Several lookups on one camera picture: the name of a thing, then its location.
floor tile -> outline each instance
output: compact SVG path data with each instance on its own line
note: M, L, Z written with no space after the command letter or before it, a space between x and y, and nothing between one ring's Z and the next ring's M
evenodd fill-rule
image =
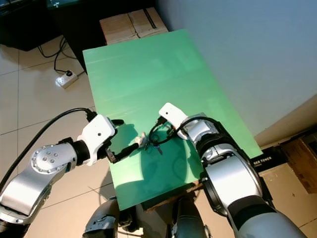
M208 226L213 238L234 238L234 234L228 220L211 209L203 190L200 191L195 204L204 224Z
M29 163L31 154L39 147L47 144L55 144L61 139L72 137L73 140L82 133L82 129L88 122L84 112L76 112L61 118L54 123L38 140L38 142L27 153L24 160L18 167L19 173ZM39 123L18 130L18 152L20 153L34 135L46 124ZM57 181L44 207L64 201L81 193L99 188L102 185L112 183L112 178L108 174L109 165L106 159L97 161L93 166L82 165L66 173Z
M62 39L62 36L56 37L53 40L46 42L45 44L42 45L42 49L44 51L44 54L46 56L53 55L59 50L59 43L60 40ZM67 49L64 50L64 52L69 55L74 57L74 54L69 46L67 46ZM58 59L63 59L66 58L63 54L60 54ZM47 63L54 61L54 57L50 58L45 58L41 55L40 51L38 48L34 48L30 51L20 51L20 56L19 56L19 69L23 68L29 68L35 65Z
M17 131L0 135L0 155L0 179L2 179L17 158ZM16 175L17 169L13 171L8 181Z
M17 129L18 71L0 75L0 134Z
M43 208L30 226L26 238L80 238L91 215L99 205L98 194L90 191ZM127 235L119 234L118 237L127 238Z
M298 227L317 216L317 194L308 194L288 164L261 173L277 210Z
M309 238L317 238L317 219L301 227L302 232Z
M19 50L0 45L0 75L19 69Z
M61 59L57 63L64 70L77 74L83 71L75 59ZM94 106L85 73L66 89L55 84L58 76L51 62L19 71L19 128L51 119L71 108Z

green tabletop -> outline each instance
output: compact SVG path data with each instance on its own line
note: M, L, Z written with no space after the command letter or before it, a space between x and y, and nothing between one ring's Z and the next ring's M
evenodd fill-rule
M119 152L143 131L159 109L171 102L185 114L204 112L219 120L252 158L261 151L184 30L84 51L99 114L124 119L111 149ZM199 178L200 160L179 138L157 149L139 149L110 165L121 210Z

white wall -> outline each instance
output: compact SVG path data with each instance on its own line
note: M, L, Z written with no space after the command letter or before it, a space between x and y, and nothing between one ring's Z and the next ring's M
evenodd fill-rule
M169 30L188 30L253 135L317 94L317 0L156 4Z

